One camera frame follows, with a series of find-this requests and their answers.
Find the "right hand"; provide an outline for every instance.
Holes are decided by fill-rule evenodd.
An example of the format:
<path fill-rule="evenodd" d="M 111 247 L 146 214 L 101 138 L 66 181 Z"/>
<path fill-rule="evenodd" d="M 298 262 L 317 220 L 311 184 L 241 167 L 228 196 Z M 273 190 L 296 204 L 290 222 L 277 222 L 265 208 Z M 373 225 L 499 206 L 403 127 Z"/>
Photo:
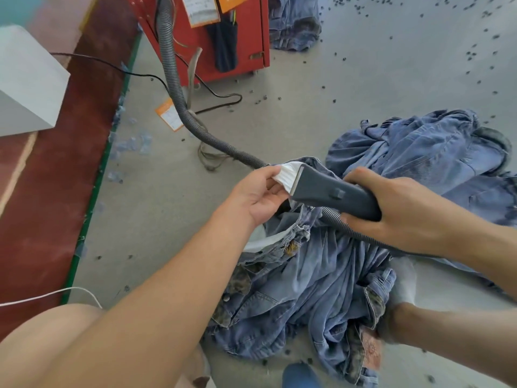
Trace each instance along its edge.
<path fill-rule="evenodd" d="M 453 258 L 491 223 L 437 195 L 411 178 L 387 179 L 366 168 L 348 173 L 346 182 L 375 195 L 382 219 L 371 222 L 341 214 L 353 230 L 407 252 Z"/>

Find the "hand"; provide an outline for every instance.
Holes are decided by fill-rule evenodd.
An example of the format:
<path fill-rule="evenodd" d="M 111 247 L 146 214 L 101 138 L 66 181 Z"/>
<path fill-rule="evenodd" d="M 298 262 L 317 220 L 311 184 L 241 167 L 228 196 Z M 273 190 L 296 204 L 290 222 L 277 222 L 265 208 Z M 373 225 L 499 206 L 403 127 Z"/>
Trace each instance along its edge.
<path fill-rule="evenodd" d="M 361 234 L 408 252 L 454 257 L 493 226 L 411 178 L 387 179 L 357 168 L 344 180 L 371 190 L 383 216 L 371 222 L 343 213 L 341 219 Z"/>
<path fill-rule="evenodd" d="M 280 169 L 280 166 L 267 166 L 254 170 L 236 184 L 226 204 L 243 209 L 254 227 L 266 222 L 289 197 L 284 187 L 272 178 Z"/>

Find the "red machine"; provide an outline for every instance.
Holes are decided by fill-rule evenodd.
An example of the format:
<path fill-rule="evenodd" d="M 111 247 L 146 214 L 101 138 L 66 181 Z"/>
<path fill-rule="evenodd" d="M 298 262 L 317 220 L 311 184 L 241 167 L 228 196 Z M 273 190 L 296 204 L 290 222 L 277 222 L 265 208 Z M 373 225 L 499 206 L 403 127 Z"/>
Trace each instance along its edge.
<path fill-rule="evenodd" d="M 190 61 L 195 48 L 203 52 L 197 62 L 196 73 L 205 82 L 253 72 L 269 66 L 269 21 L 267 0 L 247 0 L 236 7 L 237 32 L 237 67 L 221 73 L 215 66 L 214 48 L 205 27 L 191 28 L 182 0 L 174 0 L 177 13 L 174 25 L 174 38 L 189 46 L 175 44 L 175 51 L 187 62 Z M 160 49 L 153 33 L 156 0 L 129 0 L 144 33 L 151 42 L 158 57 Z M 178 59 L 178 73 L 181 84 L 187 85 L 187 67 Z"/>

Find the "concrete floor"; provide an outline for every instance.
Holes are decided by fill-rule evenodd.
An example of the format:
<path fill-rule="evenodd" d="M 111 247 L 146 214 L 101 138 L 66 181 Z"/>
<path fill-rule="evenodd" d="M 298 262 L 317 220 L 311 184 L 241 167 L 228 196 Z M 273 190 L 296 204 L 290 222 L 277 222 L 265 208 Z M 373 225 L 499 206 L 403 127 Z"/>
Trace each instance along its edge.
<path fill-rule="evenodd" d="M 481 120 L 490 121 L 489 126 L 515 143 L 517 2 L 478 0 L 465 11 L 474 0 L 450 0 L 448 5 L 440 1 L 438 6 L 438 0 L 391 1 L 392 5 L 383 5 L 360 0 L 357 4 L 365 8 L 359 15 L 352 7 L 355 0 L 339 7 L 321 0 L 323 42 L 306 53 L 272 51 L 271 67 L 258 75 L 242 76 L 238 83 L 230 79 L 210 84 L 216 92 L 241 92 L 244 99 L 232 113 L 223 108 L 201 118 L 214 135 L 270 162 L 302 155 L 324 159 L 332 141 L 357 128 L 364 118 L 382 122 L 444 108 L 474 109 Z M 485 10 L 493 15 L 482 18 Z M 501 36 L 492 39 L 496 34 Z M 477 53 L 473 60 L 467 59 L 467 51 Z M 146 39 L 134 71 L 163 76 Z M 269 99 L 255 105 L 265 94 Z M 207 173 L 197 158 L 198 141 L 185 128 L 172 132 L 156 115 L 154 109 L 165 99 L 159 82 L 131 79 L 118 134 L 129 138 L 146 131 L 152 136 L 152 149 L 149 155 L 123 153 L 108 163 L 107 172 L 123 172 L 124 183 L 104 180 L 75 280 L 105 307 L 116 304 L 177 253 L 249 171 L 228 160 L 216 173 Z M 217 103 L 202 89 L 193 108 Z M 515 169 L 515 161 L 510 169 Z M 449 267 L 418 261 L 417 270 L 419 306 L 439 310 L 512 306 L 474 277 Z M 90 300 L 73 293 L 71 302 Z M 288 344 L 289 356 L 270 359 L 267 367 L 231 358 L 210 345 L 206 352 L 220 387 L 279 387 L 285 365 L 317 359 L 304 334 Z M 325 386 L 344 385 L 315 367 Z M 504 386 L 419 349 L 385 346 L 381 387 L 430 385 L 426 375 L 443 388 Z"/>

